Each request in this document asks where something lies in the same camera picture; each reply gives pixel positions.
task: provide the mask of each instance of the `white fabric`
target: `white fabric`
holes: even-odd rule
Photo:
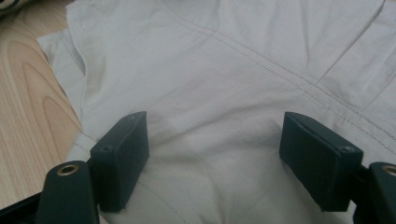
[[[148,164],[127,208],[107,220],[352,223],[352,205],[346,214],[321,213],[278,157],[283,115],[322,122],[363,149],[365,165],[394,163],[395,7],[361,0],[68,6],[70,33],[40,44],[84,134],[98,140],[121,117],[148,111]]]

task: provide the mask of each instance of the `wooden surface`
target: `wooden surface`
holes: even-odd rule
[[[0,19],[0,209],[42,190],[80,126],[36,39],[67,27],[71,1],[35,1]]]

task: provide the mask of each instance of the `wood grain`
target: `wood grain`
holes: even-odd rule
[[[0,19],[0,209],[42,190],[80,130],[36,39],[67,26],[69,1],[36,1]]]

